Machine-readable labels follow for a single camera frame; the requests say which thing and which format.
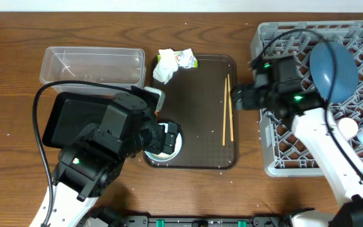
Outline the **wooden chopstick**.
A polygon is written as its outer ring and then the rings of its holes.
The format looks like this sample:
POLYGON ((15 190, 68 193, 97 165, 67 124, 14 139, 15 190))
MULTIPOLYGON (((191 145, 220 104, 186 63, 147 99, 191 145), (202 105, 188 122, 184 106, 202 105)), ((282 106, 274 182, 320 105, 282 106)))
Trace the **wooden chopstick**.
POLYGON ((227 89, 228 89, 228 109, 229 109, 229 126, 230 126, 230 137, 231 137, 231 142, 234 141, 234 129, 233 129, 233 110, 232 110, 232 103, 231 103, 231 80, 230 80, 230 75, 228 74, 227 77, 227 81, 228 81, 228 85, 227 85, 227 89))
POLYGON ((222 145, 226 145, 226 106, 227 106, 227 78, 224 80, 224 107, 223 107, 223 123, 222 123, 222 145))

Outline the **dark blue plate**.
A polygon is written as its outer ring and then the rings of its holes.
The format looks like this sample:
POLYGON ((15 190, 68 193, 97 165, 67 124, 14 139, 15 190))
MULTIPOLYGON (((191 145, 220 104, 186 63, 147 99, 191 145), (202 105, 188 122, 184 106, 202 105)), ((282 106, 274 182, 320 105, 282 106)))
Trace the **dark blue plate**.
POLYGON ((315 45, 309 66, 315 87, 331 103, 342 103, 355 93, 359 80, 357 65, 342 44, 322 42, 315 45))

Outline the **small pink cup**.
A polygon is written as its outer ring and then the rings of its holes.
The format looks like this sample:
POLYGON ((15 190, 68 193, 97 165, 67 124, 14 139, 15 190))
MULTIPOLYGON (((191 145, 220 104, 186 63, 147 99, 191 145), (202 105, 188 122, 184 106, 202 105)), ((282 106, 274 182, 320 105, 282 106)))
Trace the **small pink cup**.
POLYGON ((342 136, 348 141, 358 133, 359 126, 354 119, 349 117, 341 118, 337 121, 337 126, 342 136))

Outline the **foil snack wrapper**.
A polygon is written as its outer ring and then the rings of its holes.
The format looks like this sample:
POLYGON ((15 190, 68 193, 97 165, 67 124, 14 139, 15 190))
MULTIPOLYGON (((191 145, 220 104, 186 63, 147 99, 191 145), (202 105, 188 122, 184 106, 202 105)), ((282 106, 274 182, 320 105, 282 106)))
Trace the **foil snack wrapper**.
POLYGON ((173 49, 161 49, 157 55, 158 61, 164 60, 163 65, 170 69, 182 67, 184 69, 197 68, 198 60, 192 49, 175 51, 173 49))

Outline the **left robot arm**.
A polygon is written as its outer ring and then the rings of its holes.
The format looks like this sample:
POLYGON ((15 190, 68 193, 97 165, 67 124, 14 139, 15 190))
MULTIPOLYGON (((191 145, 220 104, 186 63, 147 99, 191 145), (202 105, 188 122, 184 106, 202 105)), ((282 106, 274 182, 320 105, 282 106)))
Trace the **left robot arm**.
POLYGON ((181 148, 176 123, 159 124, 165 93, 157 88, 119 88, 100 124, 88 124, 47 170, 48 189, 32 226, 84 226, 87 213, 140 151, 171 156, 181 148))

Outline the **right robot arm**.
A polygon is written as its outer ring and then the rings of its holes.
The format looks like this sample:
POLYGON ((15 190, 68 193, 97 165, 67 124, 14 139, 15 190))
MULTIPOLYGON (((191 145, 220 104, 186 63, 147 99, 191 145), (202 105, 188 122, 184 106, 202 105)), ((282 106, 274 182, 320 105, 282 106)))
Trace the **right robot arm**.
POLYGON ((281 226, 363 226, 363 162, 339 131, 320 94, 305 91, 293 56, 259 58, 255 81, 239 84, 230 94, 237 110, 265 108, 283 121, 311 153, 335 195, 339 211, 292 212, 281 226))

